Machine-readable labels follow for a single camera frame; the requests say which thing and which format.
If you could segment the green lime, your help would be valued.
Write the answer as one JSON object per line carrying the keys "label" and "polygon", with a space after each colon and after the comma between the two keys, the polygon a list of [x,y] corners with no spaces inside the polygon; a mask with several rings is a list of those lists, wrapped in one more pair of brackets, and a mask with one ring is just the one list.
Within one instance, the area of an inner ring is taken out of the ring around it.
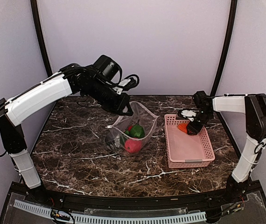
{"label": "green lime", "polygon": [[138,124],[134,125],[130,131],[130,137],[141,139],[145,137],[144,128]]}

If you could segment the clear zip top bag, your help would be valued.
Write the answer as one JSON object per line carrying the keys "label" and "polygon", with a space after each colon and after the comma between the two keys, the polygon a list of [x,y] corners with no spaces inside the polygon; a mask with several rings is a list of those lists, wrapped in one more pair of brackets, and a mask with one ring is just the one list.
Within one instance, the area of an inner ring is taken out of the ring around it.
{"label": "clear zip top bag", "polygon": [[151,139],[158,117],[142,103],[130,102],[132,116],[119,116],[114,124],[108,126],[109,133],[104,139],[105,146],[116,154],[133,156]]}

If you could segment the red orange mango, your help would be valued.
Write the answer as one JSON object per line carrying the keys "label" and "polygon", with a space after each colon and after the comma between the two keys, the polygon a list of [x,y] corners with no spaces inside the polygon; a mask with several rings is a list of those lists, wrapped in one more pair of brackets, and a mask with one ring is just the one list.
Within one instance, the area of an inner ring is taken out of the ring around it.
{"label": "red orange mango", "polygon": [[177,126],[177,128],[184,133],[188,133],[187,126],[188,123],[181,123]]}

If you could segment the green cucumber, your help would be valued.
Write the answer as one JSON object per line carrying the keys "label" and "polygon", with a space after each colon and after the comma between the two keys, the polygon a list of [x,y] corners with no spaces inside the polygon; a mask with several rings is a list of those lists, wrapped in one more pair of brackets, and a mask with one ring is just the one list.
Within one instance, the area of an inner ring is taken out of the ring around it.
{"label": "green cucumber", "polygon": [[119,142],[120,142],[120,146],[124,147],[125,146],[125,142],[129,139],[129,136],[127,136],[126,134],[122,134],[119,137]]}

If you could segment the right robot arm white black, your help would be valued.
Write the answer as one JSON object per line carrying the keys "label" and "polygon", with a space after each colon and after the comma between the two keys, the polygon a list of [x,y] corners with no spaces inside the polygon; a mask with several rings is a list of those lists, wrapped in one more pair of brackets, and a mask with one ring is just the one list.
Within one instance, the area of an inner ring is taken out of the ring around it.
{"label": "right robot arm white black", "polygon": [[178,116],[188,119],[188,135],[197,135],[213,118],[214,112],[234,112],[245,115],[246,142],[239,161],[228,177],[222,199],[231,203],[244,191],[251,172],[258,165],[266,147],[266,94],[225,94],[208,96],[204,91],[193,95],[196,109],[182,109]]}

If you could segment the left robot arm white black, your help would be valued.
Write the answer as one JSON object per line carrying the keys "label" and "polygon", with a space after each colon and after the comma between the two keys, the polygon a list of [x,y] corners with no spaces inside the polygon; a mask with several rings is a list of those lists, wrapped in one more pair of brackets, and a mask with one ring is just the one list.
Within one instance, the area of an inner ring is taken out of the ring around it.
{"label": "left robot arm white black", "polygon": [[124,86],[112,83],[111,79],[117,72],[121,73],[122,70],[115,62],[100,66],[94,63],[84,67],[73,63],[23,93],[0,100],[0,137],[3,147],[37,202],[46,203],[49,192],[41,186],[42,181],[27,151],[22,122],[45,106],[76,93],[92,97],[107,112],[132,116],[130,96],[125,93],[131,88],[129,83],[132,78],[124,79]]}

